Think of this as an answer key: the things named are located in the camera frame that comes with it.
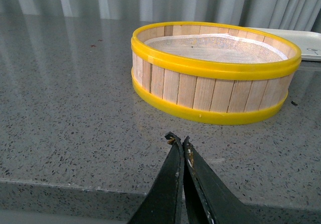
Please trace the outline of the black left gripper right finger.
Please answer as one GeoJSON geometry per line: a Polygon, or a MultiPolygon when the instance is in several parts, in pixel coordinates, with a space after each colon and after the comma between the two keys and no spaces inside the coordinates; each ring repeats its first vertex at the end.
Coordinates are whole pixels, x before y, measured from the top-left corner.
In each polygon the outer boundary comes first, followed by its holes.
{"type": "Polygon", "coordinates": [[[185,153],[184,192],[189,223],[260,223],[190,143],[185,153]]]}

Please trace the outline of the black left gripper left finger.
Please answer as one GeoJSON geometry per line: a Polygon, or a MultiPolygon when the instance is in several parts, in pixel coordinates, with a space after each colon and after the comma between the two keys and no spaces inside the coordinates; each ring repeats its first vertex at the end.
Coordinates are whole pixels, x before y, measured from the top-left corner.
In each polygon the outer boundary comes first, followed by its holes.
{"type": "Polygon", "coordinates": [[[165,135],[171,144],[151,190],[129,223],[180,223],[182,214],[184,151],[174,133],[165,135]]]}

